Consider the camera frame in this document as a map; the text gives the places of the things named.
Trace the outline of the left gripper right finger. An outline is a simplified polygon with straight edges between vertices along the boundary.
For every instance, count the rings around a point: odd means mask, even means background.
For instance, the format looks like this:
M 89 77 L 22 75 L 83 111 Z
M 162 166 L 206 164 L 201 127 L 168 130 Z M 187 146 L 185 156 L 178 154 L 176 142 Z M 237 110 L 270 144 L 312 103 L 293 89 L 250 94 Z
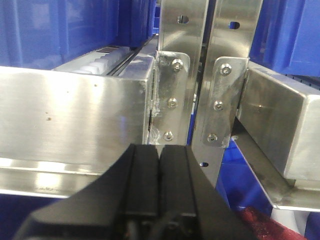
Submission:
M 205 176 L 189 146 L 166 145 L 159 158 L 156 240 L 255 240 Z

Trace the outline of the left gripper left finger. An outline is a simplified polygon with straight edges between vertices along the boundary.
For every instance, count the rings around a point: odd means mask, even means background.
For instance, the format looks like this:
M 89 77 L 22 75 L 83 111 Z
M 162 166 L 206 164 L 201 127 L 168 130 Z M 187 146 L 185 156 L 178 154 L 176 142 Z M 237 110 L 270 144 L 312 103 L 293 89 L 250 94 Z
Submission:
M 130 145 L 100 177 L 26 218 L 16 240 L 146 240 L 158 217 L 158 153 Z

